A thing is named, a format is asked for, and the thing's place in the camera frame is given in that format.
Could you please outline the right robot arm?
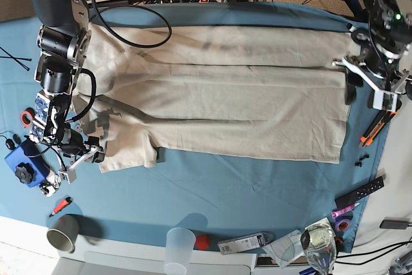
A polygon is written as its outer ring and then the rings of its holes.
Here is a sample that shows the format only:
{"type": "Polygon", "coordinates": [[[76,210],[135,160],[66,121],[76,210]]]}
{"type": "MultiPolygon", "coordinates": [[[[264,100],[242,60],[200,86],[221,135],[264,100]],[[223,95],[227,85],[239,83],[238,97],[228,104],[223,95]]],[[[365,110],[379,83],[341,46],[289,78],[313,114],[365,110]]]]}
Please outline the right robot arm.
{"type": "Polygon", "coordinates": [[[59,171],[46,179],[47,184],[57,187],[59,180],[74,181],[75,170],[81,163],[99,163],[105,157],[97,137],[84,140],[71,128],[72,123],[88,113],[96,97],[96,78],[83,67],[91,31],[88,9],[81,0],[32,0],[32,3],[42,23],[37,36],[41,56],[34,74],[41,90],[35,98],[29,138],[56,150],[58,155],[75,159],[69,167],[61,163],[59,171]],[[69,119],[67,115],[80,74],[90,77],[91,95],[88,105],[69,119]]]}

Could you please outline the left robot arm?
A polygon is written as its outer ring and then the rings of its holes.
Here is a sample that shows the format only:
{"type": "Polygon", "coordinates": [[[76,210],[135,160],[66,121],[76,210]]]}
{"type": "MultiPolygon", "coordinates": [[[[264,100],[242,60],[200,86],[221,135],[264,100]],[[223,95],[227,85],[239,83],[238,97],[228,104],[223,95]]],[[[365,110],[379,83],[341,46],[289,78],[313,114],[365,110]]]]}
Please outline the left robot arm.
{"type": "Polygon", "coordinates": [[[346,55],[333,66],[346,70],[347,83],[373,91],[374,109],[396,112],[401,95],[411,95],[411,72],[399,62],[411,47],[411,0],[363,0],[366,29],[350,26],[360,54],[346,55]]]}

